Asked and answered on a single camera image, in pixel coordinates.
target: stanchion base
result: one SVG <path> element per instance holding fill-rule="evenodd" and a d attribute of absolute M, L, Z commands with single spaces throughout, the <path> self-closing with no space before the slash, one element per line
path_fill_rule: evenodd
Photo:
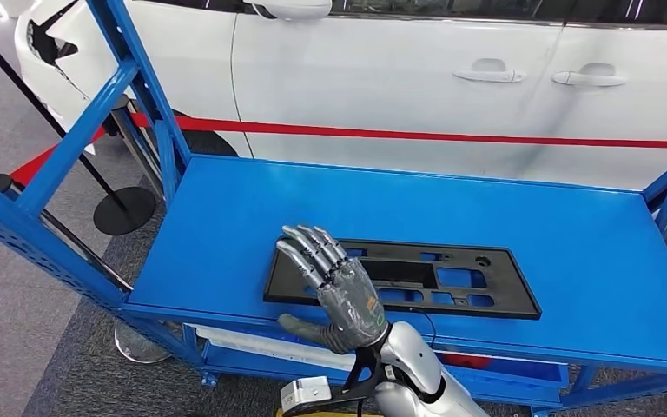
<path fill-rule="evenodd" d="M 155 206 L 155 195 L 147 189 L 118 189 L 98 203 L 93 223 L 106 235 L 126 235 L 144 226 L 155 213 Z"/>
<path fill-rule="evenodd" d="M 157 363 L 171 356 L 118 320 L 114 322 L 114 343 L 125 358 L 136 363 Z"/>

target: red object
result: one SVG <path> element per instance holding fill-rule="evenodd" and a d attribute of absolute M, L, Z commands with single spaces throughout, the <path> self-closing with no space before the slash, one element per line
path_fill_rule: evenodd
<path fill-rule="evenodd" d="M 132 119 L 141 128 L 149 127 L 147 118 L 140 113 L 133 113 Z M 605 146 L 613 148 L 654 148 L 667 149 L 667 141 L 636 141 L 625 139 L 569 139 L 562 137 L 527 137 L 527 136 L 484 136 L 457 135 L 452 133 L 402 132 L 396 130 L 327 128 L 322 126 L 304 126 L 296 124 L 239 122 L 236 120 L 196 119 L 194 117 L 176 116 L 181 129 L 205 130 L 220 132 L 278 133 L 285 135 L 314 136 L 350 136 L 379 139 L 413 139 L 426 141 L 451 142 L 486 142 L 486 143 L 520 143 L 531 145 L 573 145 L 573 146 Z"/>
<path fill-rule="evenodd" d="M 103 127 L 98 128 L 97 132 L 90 139 L 89 143 L 97 141 L 98 138 L 103 136 L 104 133 L 106 133 L 106 131 L 103 130 Z M 11 173 L 11 178 L 23 185 L 29 184 L 32 180 L 32 177 L 34 177 L 36 172 L 44 165 L 44 162 L 50 158 L 50 155 L 52 155 L 52 151 L 55 150 L 56 146 L 57 144 L 53 145 L 51 148 L 45 150 L 35 158 L 32 158 L 29 162 L 15 169 L 14 172 Z"/>
<path fill-rule="evenodd" d="M 446 365 L 455 367 L 469 367 L 471 369 L 484 369 L 492 363 L 492 358 L 484 356 L 470 356 L 464 354 L 440 354 L 441 361 Z"/>

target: car wheel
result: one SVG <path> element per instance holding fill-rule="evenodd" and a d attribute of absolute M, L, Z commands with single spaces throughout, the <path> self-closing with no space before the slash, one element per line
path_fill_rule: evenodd
<path fill-rule="evenodd" d="M 185 116 L 173 110 L 176 116 Z M 214 131 L 183 129 L 182 134 L 191 152 L 204 155 L 239 156 L 219 134 Z"/>

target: floor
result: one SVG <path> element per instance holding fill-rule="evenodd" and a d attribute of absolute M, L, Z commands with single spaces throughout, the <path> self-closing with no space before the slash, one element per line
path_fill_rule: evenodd
<path fill-rule="evenodd" d="M 0 50 L 18 68 L 14 20 L 0 20 Z M 8 173 L 59 140 L 0 72 L 0 173 Z M 91 161 L 115 187 L 136 185 L 140 175 L 120 141 L 104 138 Z M 50 201 L 49 210 L 97 253 L 109 244 L 91 221 L 101 189 L 75 166 Z M 19 416 L 29 402 L 78 297 L 0 245 L 0 416 Z"/>
<path fill-rule="evenodd" d="M 0 50 L 17 65 L 13 21 L 0 21 Z M 10 172 L 58 137 L 0 74 L 0 173 Z M 119 188 L 141 178 L 129 153 L 104 137 L 88 156 Z M 73 232 L 104 254 L 121 275 L 135 277 L 162 219 L 109 239 L 91 221 L 102 191 L 75 166 L 49 205 Z M 603 370 L 597 382 L 627 377 Z M 113 348 L 111 319 L 0 246 L 0 416 L 269 416 L 280 381 L 222 376 L 216 390 L 176 361 L 142 366 Z M 527 415 L 520 407 L 485 405 L 493 417 Z M 667 416 L 667 394 L 567 416 Z"/>

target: blue tabletop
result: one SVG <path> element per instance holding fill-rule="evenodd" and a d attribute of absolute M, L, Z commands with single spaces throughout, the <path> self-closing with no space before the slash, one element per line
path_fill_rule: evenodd
<path fill-rule="evenodd" d="M 509 248 L 540 320 L 430 314 L 439 337 L 667 363 L 667 248 L 643 198 L 622 190 L 197 156 L 129 303 L 320 320 L 321 308 L 262 301 L 281 226 L 298 223 L 338 238 Z M 420 314 L 388 318 L 432 332 Z"/>

